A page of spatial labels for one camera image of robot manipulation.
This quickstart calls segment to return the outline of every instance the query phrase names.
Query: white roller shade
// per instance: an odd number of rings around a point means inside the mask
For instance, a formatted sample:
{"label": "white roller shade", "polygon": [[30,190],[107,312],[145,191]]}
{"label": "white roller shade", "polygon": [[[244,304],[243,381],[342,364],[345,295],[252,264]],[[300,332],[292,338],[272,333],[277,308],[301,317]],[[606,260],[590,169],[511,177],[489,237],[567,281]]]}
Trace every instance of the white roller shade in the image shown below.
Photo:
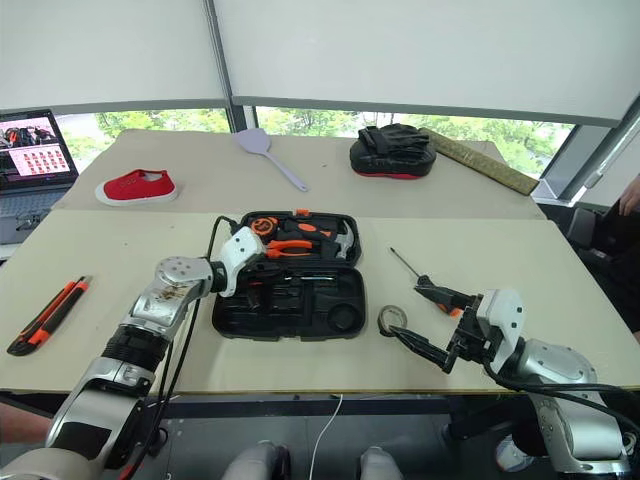
{"label": "white roller shade", "polygon": [[0,5],[0,108],[224,98],[201,0]]}
{"label": "white roller shade", "polygon": [[615,123],[640,91],[637,0],[216,0],[216,8],[239,100]]}

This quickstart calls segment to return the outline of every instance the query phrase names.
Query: window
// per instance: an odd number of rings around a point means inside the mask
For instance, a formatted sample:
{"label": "window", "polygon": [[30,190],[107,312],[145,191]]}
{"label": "window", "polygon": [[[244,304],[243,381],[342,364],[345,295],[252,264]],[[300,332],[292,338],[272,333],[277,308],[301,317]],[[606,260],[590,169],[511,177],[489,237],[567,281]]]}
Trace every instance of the window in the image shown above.
{"label": "window", "polygon": [[222,108],[83,113],[57,115],[56,120],[80,172],[128,128],[229,132]]}
{"label": "window", "polygon": [[498,118],[452,117],[340,110],[258,107],[258,121],[267,133],[356,137],[366,125],[404,123],[427,127],[456,140],[489,140],[509,166],[538,178],[574,125]]}

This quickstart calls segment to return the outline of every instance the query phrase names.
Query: person's hand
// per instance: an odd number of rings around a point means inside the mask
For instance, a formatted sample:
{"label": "person's hand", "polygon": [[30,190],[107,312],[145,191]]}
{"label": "person's hand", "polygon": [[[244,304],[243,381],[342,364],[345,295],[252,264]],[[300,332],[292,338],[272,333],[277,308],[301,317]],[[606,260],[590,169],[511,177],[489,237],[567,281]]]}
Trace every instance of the person's hand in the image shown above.
{"label": "person's hand", "polygon": [[620,215],[626,217],[640,203],[640,176],[637,176],[624,189],[620,197]]}

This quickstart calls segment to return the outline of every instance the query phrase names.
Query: black tool case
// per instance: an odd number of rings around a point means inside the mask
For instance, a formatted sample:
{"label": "black tool case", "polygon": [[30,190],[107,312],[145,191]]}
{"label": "black tool case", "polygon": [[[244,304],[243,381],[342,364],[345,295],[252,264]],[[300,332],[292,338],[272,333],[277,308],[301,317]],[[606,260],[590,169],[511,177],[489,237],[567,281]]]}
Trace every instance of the black tool case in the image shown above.
{"label": "black tool case", "polygon": [[[245,268],[238,276],[236,293],[216,299],[212,315],[215,329],[229,338],[272,341],[280,337],[313,341],[358,335],[366,320],[366,301],[362,275],[354,268],[362,252],[355,220],[347,215],[298,210],[251,212],[241,224],[255,225],[264,218],[278,225],[261,237],[265,245],[271,240],[304,239],[312,242],[313,250],[286,251],[313,253],[265,257]],[[305,233],[296,228],[299,224],[316,225],[324,233]],[[345,258],[339,258],[335,240],[338,234],[347,233],[346,225],[353,234],[353,244],[346,249]]]}

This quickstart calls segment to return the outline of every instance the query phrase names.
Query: white cable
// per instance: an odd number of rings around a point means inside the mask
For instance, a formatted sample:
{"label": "white cable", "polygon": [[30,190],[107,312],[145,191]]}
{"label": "white cable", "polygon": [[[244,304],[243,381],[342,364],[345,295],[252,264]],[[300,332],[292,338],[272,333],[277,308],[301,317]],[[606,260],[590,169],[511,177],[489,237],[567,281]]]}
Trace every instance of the white cable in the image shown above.
{"label": "white cable", "polygon": [[343,399],[343,395],[340,394],[340,401],[338,402],[336,411],[333,412],[333,415],[331,416],[327,424],[324,426],[324,428],[320,432],[320,435],[318,435],[318,439],[316,440],[316,446],[313,447],[313,455],[311,455],[311,467],[309,468],[309,480],[313,479],[313,465],[316,463],[316,452],[318,451],[318,444],[320,443],[320,439],[322,438],[322,435],[324,435],[324,432],[327,431],[327,428],[329,428],[329,425],[331,425],[331,422],[333,422],[333,419],[336,418],[336,415],[338,415],[338,412],[340,411],[340,406],[342,406],[342,399]]}

